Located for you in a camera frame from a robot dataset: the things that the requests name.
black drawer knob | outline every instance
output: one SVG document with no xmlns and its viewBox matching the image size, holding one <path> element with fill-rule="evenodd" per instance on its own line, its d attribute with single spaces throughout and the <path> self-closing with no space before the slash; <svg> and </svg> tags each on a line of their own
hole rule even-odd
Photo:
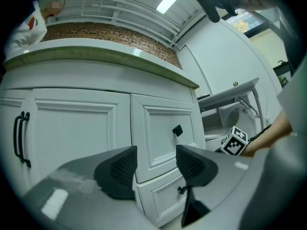
<svg viewBox="0 0 307 230">
<path fill-rule="evenodd" d="M 179 187 L 178 189 L 178 192 L 181 194 L 181 195 L 184 195 L 184 193 L 186 192 L 186 190 L 187 190 L 187 187 L 186 186 L 184 186 L 184 187 Z"/>
<path fill-rule="evenodd" d="M 183 133 L 181 125 L 176 126 L 173 129 L 173 133 L 176 134 L 177 137 L 180 136 Z"/>
</svg>

cabinet drawer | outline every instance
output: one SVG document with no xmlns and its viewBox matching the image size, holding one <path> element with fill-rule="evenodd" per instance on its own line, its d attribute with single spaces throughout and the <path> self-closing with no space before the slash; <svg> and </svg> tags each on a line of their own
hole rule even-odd
<svg viewBox="0 0 307 230">
<path fill-rule="evenodd" d="M 142 183 L 176 168 L 176 145 L 201 147 L 198 104 L 131 95 L 132 145 L 138 147 L 136 178 Z M 173 129 L 181 126 L 176 136 Z"/>
<path fill-rule="evenodd" d="M 160 227 L 184 211 L 187 191 L 181 195 L 179 187 L 186 181 L 178 169 L 174 169 L 153 180 L 138 185 L 146 217 Z"/>
<path fill-rule="evenodd" d="M 25 128 L 33 184 L 71 160 L 131 145 L 128 94 L 34 89 Z"/>
</svg>

door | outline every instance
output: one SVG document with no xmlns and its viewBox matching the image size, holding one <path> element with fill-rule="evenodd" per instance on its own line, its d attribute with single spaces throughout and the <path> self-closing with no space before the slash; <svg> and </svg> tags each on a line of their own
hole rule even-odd
<svg viewBox="0 0 307 230">
<path fill-rule="evenodd" d="M 71 160 L 131 145 L 128 94 L 34 89 L 25 131 L 33 184 Z"/>
<path fill-rule="evenodd" d="M 138 185 L 145 216 L 160 227 L 184 211 L 186 181 L 179 169 Z"/>
<path fill-rule="evenodd" d="M 17 196 L 23 196 L 27 192 L 24 166 L 14 152 L 13 131 L 16 117 L 24 110 L 24 102 L 31 90 L 6 90 L 0 91 L 0 155 L 2 169 L 6 174 Z M 16 150 L 20 155 L 17 142 L 18 126 L 16 122 Z"/>
<path fill-rule="evenodd" d="M 138 147 L 137 182 L 176 168 L 176 145 L 201 146 L 198 105 L 164 98 L 131 95 L 131 137 Z M 173 129 L 180 125 L 177 137 Z"/>
</svg>

white cube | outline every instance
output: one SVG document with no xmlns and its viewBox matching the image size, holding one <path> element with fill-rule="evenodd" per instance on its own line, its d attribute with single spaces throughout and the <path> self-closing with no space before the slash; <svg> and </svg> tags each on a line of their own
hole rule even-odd
<svg viewBox="0 0 307 230">
<path fill-rule="evenodd" d="M 230 155 L 240 155 L 248 145 L 248 135 L 241 129 L 233 126 L 226 136 L 221 150 Z"/>
</svg>

black handle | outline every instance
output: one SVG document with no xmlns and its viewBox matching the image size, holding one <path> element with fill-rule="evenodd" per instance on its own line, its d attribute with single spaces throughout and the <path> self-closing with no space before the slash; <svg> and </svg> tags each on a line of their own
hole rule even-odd
<svg viewBox="0 0 307 230">
<path fill-rule="evenodd" d="M 180 136 L 183 133 L 181 126 L 180 125 L 176 126 L 173 129 L 173 133 L 176 134 L 177 137 Z"/>
<path fill-rule="evenodd" d="M 21 114 L 15 118 L 14 122 L 14 131 L 13 131 L 14 153 L 18 158 L 20 158 L 20 155 L 17 153 L 17 124 L 18 124 L 18 119 L 23 119 L 23 118 L 24 118 L 24 112 L 21 112 Z"/>
<path fill-rule="evenodd" d="M 18 132 L 18 144 L 19 144 L 19 152 L 20 152 L 20 161 L 21 163 L 26 163 L 27 166 L 31 167 L 30 160 L 24 159 L 24 150 L 23 150 L 23 123 L 24 121 L 29 121 L 30 113 L 26 113 L 25 116 L 20 120 L 19 123 L 19 132 Z"/>
<path fill-rule="evenodd" d="M 178 192 L 181 194 L 181 195 L 184 195 L 184 193 L 186 192 L 186 190 L 187 190 L 187 187 L 186 186 L 184 186 L 184 187 L 179 187 L 178 189 Z"/>
</svg>

